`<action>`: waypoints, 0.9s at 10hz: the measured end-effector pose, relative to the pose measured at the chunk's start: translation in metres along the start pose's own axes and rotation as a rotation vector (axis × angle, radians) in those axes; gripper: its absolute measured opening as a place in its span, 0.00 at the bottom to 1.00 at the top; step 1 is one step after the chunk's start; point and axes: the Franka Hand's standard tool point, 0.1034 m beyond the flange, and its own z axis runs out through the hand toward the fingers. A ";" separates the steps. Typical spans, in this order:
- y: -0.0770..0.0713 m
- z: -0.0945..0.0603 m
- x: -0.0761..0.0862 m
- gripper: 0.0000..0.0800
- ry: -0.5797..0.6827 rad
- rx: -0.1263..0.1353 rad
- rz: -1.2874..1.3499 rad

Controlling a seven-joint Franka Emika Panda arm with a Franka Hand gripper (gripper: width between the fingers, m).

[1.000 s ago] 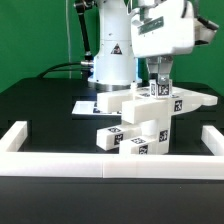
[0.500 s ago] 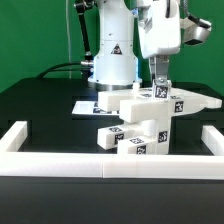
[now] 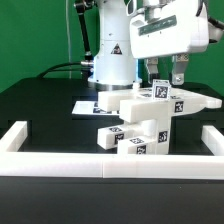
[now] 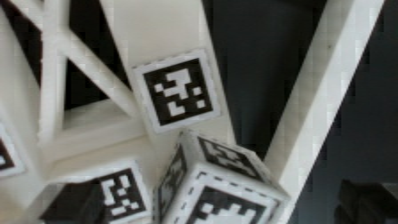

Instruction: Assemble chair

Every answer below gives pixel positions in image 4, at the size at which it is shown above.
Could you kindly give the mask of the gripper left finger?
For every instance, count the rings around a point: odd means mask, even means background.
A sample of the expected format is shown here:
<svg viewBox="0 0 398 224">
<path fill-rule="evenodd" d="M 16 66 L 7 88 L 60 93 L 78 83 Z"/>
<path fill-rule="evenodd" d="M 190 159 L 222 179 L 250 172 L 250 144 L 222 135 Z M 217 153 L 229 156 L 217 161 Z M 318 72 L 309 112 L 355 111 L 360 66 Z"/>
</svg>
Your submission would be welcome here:
<svg viewBox="0 0 398 224">
<path fill-rule="evenodd" d="M 99 224 L 105 194 L 96 180 L 69 183 L 39 216 L 44 224 Z"/>
</svg>

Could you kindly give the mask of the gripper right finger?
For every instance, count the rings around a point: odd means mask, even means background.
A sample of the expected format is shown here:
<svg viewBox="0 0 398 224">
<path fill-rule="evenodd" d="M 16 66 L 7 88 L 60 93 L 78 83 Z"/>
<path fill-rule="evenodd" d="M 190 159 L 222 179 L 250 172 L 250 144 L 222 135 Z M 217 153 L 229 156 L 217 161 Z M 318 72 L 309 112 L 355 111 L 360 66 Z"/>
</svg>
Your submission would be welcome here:
<svg viewBox="0 0 398 224">
<path fill-rule="evenodd" d="M 398 183 L 341 181 L 334 224 L 398 224 Z"/>
</svg>

